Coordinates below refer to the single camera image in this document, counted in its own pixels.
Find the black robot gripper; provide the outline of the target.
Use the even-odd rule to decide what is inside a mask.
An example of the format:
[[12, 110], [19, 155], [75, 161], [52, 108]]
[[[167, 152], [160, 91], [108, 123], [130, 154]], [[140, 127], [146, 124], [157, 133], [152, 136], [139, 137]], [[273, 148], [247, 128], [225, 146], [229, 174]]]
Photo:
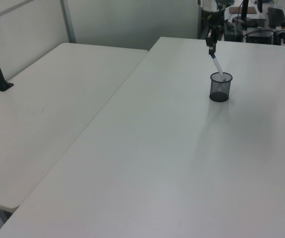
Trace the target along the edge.
[[216, 52], [216, 44], [218, 38], [223, 33], [225, 10], [206, 13], [206, 25], [208, 26], [208, 33], [206, 35], [206, 45], [209, 48], [209, 55]]

